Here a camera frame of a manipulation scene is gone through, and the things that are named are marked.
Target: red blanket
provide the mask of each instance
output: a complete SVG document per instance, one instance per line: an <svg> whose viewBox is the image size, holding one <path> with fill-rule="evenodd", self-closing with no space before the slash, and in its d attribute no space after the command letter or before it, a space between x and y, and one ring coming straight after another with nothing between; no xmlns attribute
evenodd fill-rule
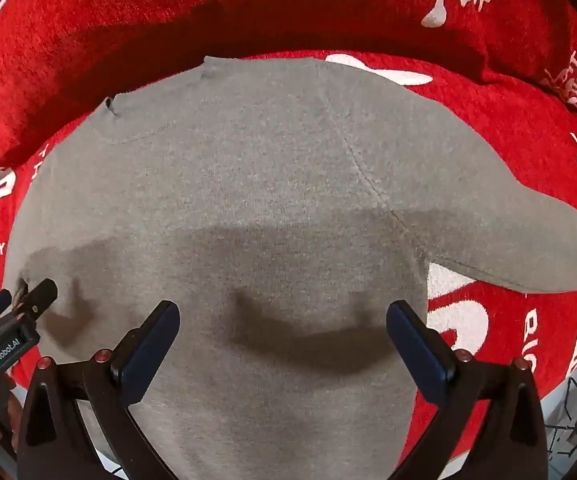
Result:
<svg viewBox="0 0 577 480"><path fill-rule="evenodd" d="M326 59L331 54L329 59L379 69L380 75L440 101L473 126L523 184L577 208L577 114L557 98L507 76L479 85L436 65L401 57L353 52L281 56ZM14 214L34 175L41 171L42 160L77 123L45 143L27 164L1 172L0 284ZM481 360L508 363L522 355L533 365L541 396L577 367L577 292L518 294L473 282L439 266L431 269L429 291L429 326L442 332L455 348L467 348ZM37 357L34 353L15 367L20 383L28 383ZM432 408L418 399L407 452L432 415ZM479 410L473 417L457 452L470 448L482 415Z"/></svg>

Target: t-shirt sleeve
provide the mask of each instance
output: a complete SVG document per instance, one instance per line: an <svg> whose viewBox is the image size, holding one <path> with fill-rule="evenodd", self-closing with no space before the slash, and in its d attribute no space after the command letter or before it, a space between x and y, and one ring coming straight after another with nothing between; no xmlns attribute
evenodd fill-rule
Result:
<svg viewBox="0 0 577 480"><path fill-rule="evenodd" d="M333 63L319 66L319 95L362 178L433 262L521 292L577 290L577 210L523 186L450 110Z"/></svg>

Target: human hand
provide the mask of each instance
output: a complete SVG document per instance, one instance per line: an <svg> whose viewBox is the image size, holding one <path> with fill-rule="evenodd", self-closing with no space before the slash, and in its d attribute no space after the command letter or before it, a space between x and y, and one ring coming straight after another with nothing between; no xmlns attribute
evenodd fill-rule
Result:
<svg viewBox="0 0 577 480"><path fill-rule="evenodd" d="M6 380L8 382L9 389L14 389L15 381L6 375ZM22 405L18 401L17 397L11 392L8 399L8 415L9 415L9 423L11 425L11 432L12 432L12 439L11 445L12 448L17 452L18 442L19 442L19 434L20 434L20 423L22 421ZM0 468L0 475L5 478L9 479Z"/></svg>

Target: gray t-shirt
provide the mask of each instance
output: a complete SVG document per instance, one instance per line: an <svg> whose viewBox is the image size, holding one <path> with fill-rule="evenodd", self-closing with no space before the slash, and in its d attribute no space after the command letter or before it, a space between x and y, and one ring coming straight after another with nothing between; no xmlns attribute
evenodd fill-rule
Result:
<svg viewBox="0 0 577 480"><path fill-rule="evenodd" d="M108 99L54 149L5 285L56 280L40 349L58 362L112 348L159 300L179 305L132 412L181 478L384 480L415 394L384 314L405 299L425 319L430 261L575 289L577 212L380 76L206 59Z"/></svg>

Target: red fabric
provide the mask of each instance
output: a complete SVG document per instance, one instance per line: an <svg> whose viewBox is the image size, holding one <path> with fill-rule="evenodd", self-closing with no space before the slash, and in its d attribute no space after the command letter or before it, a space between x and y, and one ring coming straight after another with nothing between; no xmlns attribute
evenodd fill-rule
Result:
<svg viewBox="0 0 577 480"><path fill-rule="evenodd" d="M304 51L277 56L325 59L327 54L330 52ZM373 69L398 69L431 76L432 82L409 88L440 101L469 123L523 184L577 208L577 142L571 136L574 132L577 138L577 114L571 113L555 96L507 76L497 76L494 82L481 85L428 62L347 54ZM43 144L27 164L14 170L14 187L0 199L0 244L8 241L11 221L36 166L75 125L70 124ZM0 286L5 255L6 251L0 254ZM468 308L473 307L485 311L484 322L467 323ZM485 283L470 283L431 299L428 324L444 324L444 336L451 343L456 336L464 336L466 330L468 336L481 335L483 344L476 353L481 360L508 363L518 355L534 360L542 397L577 366L577 292L524 295ZM37 358L36 353L28 356L14 369L14 376L21 384L28 383ZM418 399L405 453L423 433L432 415L431 407ZM473 417L456 453L471 447L482 415L480 410Z"/></svg>
<svg viewBox="0 0 577 480"><path fill-rule="evenodd" d="M444 24L425 27L435 1L1 0L0 166L25 162L106 96L206 54L352 48L483 83L503 73L541 84L548 70L575 97L577 14L566 0L444 0Z"/></svg>

